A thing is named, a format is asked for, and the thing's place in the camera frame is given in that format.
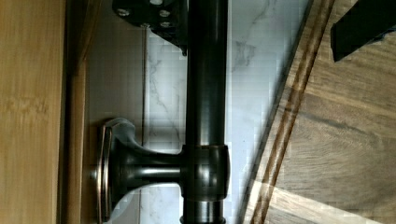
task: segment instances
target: bracket screw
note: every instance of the bracket screw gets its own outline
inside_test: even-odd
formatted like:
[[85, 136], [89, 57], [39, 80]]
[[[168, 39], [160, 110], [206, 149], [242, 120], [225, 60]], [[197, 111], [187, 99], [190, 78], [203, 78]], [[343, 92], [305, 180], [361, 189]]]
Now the bracket screw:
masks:
[[171, 23], [169, 21], [163, 21], [160, 23], [160, 25], [163, 28], [167, 28], [167, 27], [171, 26]]
[[163, 4], [163, 0], [149, 0], [152, 5], [159, 6]]
[[98, 172], [97, 171], [90, 171], [90, 178], [91, 179], [97, 179], [98, 177]]
[[117, 8], [117, 14], [121, 17], [127, 17], [131, 14], [131, 11], [125, 8]]
[[160, 16], [161, 17], [168, 17], [171, 13], [169, 11], [166, 11], [164, 9], [160, 10]]
[[149, 28], [149, 24], [148, 23], [142, 23], [142, 24], [140, 24], [140, 27]]

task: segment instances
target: metal fixture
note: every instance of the metal fixture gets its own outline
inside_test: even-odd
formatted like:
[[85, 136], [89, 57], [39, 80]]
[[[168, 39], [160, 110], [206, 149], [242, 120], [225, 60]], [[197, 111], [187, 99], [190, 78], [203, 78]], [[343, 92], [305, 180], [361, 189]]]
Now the metal fixture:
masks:
[[163, 21], [160, 23], [160, 25], [163, 28], [167, 28], [167, 27], [171, 26], [171, 23], [169, 21]]
[[149, 28], [149, 24], [148, 23], [142, 23], [142, 24], [140, 24], [140, 27]]
[[[113, 8], [133, 7], [137, 2], [114, 0]], [[128, 120], [105, 123], [96, 170], [99, 223], [109, 219], [114, 205], [129, 191], [168, 182], [181, 188], [181, 223], [225, 223], [223, 200], [230, 179], [230, 158], [224, 145], [228, 0], [190, 1], [188, 17], [187, 10], [180, 11], [186, 5], [187, 1], [169, 0], [158, 6], [178, 10], [176, 22], [161, 21], [158, 9], [155, 14], [159, 19], [147, 17], [143, 10], [140, 14], [134, 10], [132, 16], [124, 18], [132, 24], [149, 24], [159, 33], [173, 30], [178, 39], [172, 43], [182, 40], [184, 44], [178, 46], [183, 54], [188, 50], [186, 139], [177, 155], [156, 153], [136, 143], [134, 125]], [[177, 28], [164, 28], [164, 22], [177, 24]]]
[[137, 27], [149, 24], [152, 33], [174, 44], [187, 56], [188, 4], [188, 0], [113, 0], [112, 7], [118, 15], [118, 8], [131, 9], [129, 16], [119, 16]]
[[125, 8], [117, 8], [117, 14], [121, 17], [127, 17], [131, 14], [131, 11]]
[[169, 11], [166, 11], [166, 10], [164, 10], [164, 9], [161, 9], [160, 10], [160, 16], [161, 17], [168, 17], [168, 16], [170, 16], [171, 15], [171, 13], [169, 12]]
[[159, 6], [163, 3], [163, 0], [149, 0], [149, 2], [154, 6]]

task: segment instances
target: dark bronze rod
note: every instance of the dark bronze rod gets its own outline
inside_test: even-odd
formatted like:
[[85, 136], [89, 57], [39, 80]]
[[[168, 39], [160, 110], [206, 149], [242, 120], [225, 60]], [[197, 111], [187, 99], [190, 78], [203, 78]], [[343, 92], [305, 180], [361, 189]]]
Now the dark bronze rod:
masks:
[[227, 0], [189, 8], [186, 145], [223, 145]]

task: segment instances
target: white marble wall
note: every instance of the white marble wall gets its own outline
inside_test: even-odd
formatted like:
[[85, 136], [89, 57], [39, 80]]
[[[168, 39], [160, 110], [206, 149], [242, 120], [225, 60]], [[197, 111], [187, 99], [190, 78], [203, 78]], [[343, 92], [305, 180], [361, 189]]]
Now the white marble wall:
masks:
[[[232, 177], [224, 202], [236, 223], [254, 151], [267, 124], [276, 83], [290, 56], [308, 0], [230, 0], [226, 143]], [[187, 58], [148, 32], [145, 147], [178, 153], [184, 142]], [[142, 224], [178, 223], [177, 185], [142, 190]]]

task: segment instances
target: wooden floor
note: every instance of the wooden floor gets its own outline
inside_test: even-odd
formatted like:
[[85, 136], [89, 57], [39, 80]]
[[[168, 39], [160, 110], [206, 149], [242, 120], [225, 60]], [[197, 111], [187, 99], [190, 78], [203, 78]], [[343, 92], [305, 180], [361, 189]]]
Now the wooden floor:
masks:
[[334, 63], [330, 29], [355, 3], [313, 1], [246, 223], [396, 223], [396, 34]]

